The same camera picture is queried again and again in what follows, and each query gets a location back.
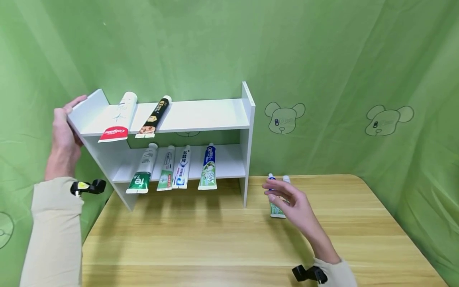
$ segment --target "beige sleeve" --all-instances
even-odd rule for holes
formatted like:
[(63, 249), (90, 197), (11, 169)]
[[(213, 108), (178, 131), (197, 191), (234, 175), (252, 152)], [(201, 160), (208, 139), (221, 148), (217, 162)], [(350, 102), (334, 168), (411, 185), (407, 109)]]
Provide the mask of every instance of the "beige sleeve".
[(354, 274), (346, 261), (341, 259), (338, 264), (326, 263), (314, 258), (314, 266), (319, 267), (327, 275), (328, 281), (319, 285), (323, 287), (357, 287)]
[(34, 186), (34, 226), (20, 287), (81, 286), (83, 200), (70, 193), (75, 181), (61, 177)]

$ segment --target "toothpaste tube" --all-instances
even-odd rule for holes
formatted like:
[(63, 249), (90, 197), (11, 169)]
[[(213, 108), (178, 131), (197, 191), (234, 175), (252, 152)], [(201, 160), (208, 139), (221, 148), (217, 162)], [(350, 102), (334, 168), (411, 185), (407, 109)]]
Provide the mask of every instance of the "toothpaste tube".
[(202, 167), (199, 190), (217, 189), (217, 177), (215, 167), (215, 147), (210, 143), (204, 154), (204, 166)]
[(157, 154), (158, 145), (150, 143), (148, 148), (145, 150), (140, 165), (137, 168), (137, 172), (131, 180), (129, 188), (126, 193), (147, 193), (148, 184), (150, 183), (151, 174), (155, 167), (155, 160)]
[(169, 146), (168, 152), (164, 157), (164, 165), (162, 167), (161, 176), (159, 177), (158, 188), (156, 191), (164, 191), (172, 189), (172, 170), (175, 163), (175, 147)]
[(282, 177), (282, 180), (285, 181), (285, 182), (290, 183), (290, 177), (289, 177), (288, 175), (284, 175), (284, 176)]
[(153, 110), (151, 115), (146, 120), (143, 127), (141, 127), (139, 132), (135, 135), (135, 138), (139, 139), (139, 138), (155, 137), (156, 128), (171, 103), (172, 103), (171, 97), (169, 96), (162, 97), (162, 99), (156, 105), (156, 108)]
[(190, 173), (191, 146), (186, 146), (180, 158), (179, 166), (175, 170), (172, 188), (188, 187), (188, 174)]
[[(268, 175), (268, 179), (270, 180), (275, 180), (276, 178), (273, 176), (273, 174)], [(282, 212), (282, 210), (279, 209), (275, 204), (269, 203), (269, 207), (271, 209), (271, 217), (276, 217), (276, 218), (286, 218), (285, 214)]]
[(136, 106), (137, 95), (133, 92), (126, 92), (113, 114), (111, 126), (104, 131), (98, 142), (127, 139)]

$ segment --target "white shelf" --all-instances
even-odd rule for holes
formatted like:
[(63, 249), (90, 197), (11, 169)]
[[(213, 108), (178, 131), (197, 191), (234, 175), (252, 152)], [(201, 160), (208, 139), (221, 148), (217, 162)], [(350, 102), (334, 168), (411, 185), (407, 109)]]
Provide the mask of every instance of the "white shelf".
[[(137, 134), (155, 109), (157, 103), (137, 104), (129, 134)], [(100, 136), (112, 125), (111, 118), (117, 105), (107, 106), (81, 133), (82, 136)], [(173, 101), (158, 126), (157, 133), (248, 129), (249, 121), (242, 99)]]
[[(136, 134), (140, 130), (156, 105), (157, 103), (137, 104), (129, 128), (130, 134)], [(132, 211), (138, 194), (126, 194), (126, 189), (145, 149), (131, 149), (126, 140), (98, 143), (99, 137), (112, 124), (112, 112), (116, 107), (117, 105), (110, 105), (102, 89), (98, 89), (73, 108), (68, 122), (122, 202)], [(255, 102), (247, 83), (242, 82), (239, 99), (172, 102), (158, 126), (157, 133), (239, 129), (239, 144), (215, 146), (216, 172), (220, 179), (239, 178), (242, 206), (246, 207), (254, 117)], [(191, 147), (191, 180), (201, 177), (205, 148), (206, 146)], [(176, 167), (183, 149), (183, 146), (175, 149)], [(158, 148), (152, 181), (159, 180), (166, 150), (166, 147)]]
[[(175, 168), (178, 167), (179, 160), (184, 146), (175, 148)], [(241, 145), (216, 145), (216, 165), (217, 165), (217, 178), (238, 178), (245, 177), (246, 170), (244, 162), (242, 161)], [(161, 175), (162, 162), (167, 153), (167, 147), (158, 148), (156, 157), (155, 168), (151, 175), (150, 181), (158, 181)], [(204, 152), (206, 146), (192, 146), (191, 147), (191, 165), (189, 180), (197, 180), (201, 178), (202, 165), (204, 162)], [(120, 164), (119, 170), (112, 179), (114, 183), (131, 182), (137, 168), (139, 166), (140, 158), (144, 153), (144, 148), (133, 148), (128, 150), (124, 156), (123, 162)]]

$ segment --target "lower shelf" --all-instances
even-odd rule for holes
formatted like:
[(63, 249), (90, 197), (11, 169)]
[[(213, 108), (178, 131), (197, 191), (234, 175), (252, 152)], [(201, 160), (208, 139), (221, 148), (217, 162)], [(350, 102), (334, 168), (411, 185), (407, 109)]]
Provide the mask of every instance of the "lower shelf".
[[(192, 146), (191, 147), (191, 166), (188, 178), (190, 180), (197, 180), (201, 178), (202, 165), (204, 162), (204, 152), (207, 146)], [(245, 162), (242, 159), (242, 150), (240, 144), (235, 145), (216, 145), (216, 174), (217, 178), (238, 178), (246, 176)], [(177, 146), (175, 148), (175, 167), (178, 167), (180, 157), (182, 155), (184, 146)], [(151, 175), (150, 181), (158, 181), (161, 175), (164, 157), (168, 148), (158, 148), (158, 155), (155, 162), (155, 168)], [(131, 182), (132, 177), (137, 171), (145, 149), (133, 148), (126, 152), (124, 160), (122, 161), (118, 172), (112, 179), (114, 183)]]

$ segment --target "hand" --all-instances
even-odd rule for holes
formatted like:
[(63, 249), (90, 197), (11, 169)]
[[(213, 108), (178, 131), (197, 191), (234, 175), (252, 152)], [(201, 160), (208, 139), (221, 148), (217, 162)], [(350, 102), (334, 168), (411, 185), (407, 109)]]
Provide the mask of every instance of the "hand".
[[(306, 237), (311, 244), (315, 257), (330, 264), (341, 262), (330, 238), (320, 226), (306, 194), (290, 183), (281, 180), (266, 180), (262, 187), (273, 189), (265, 191), (264, 194), (268, 195), (269, 202), (279, 207), (287, 219)], [(289, 202), (285, 202), (279, 197), (283, 197)]]
[(86, 95), (79, 96), (63, 108), (54, 109), (52, 147), (46, 166), (45, 180), (75, 176), (75, 167), (81, 155), (80, 148), (83, 143), (68, 125), (67, 116), (72, 112), (74, 106), (86, 99)]
[(305, 236), (309, 237), (317, 230), (322, 229), (309, 204), (309, 200), (302, 191), (282, 180), (266, 180), (262, 185), (269, 198), (269, 202), (279, 207), (288, 220), (292, 222)]

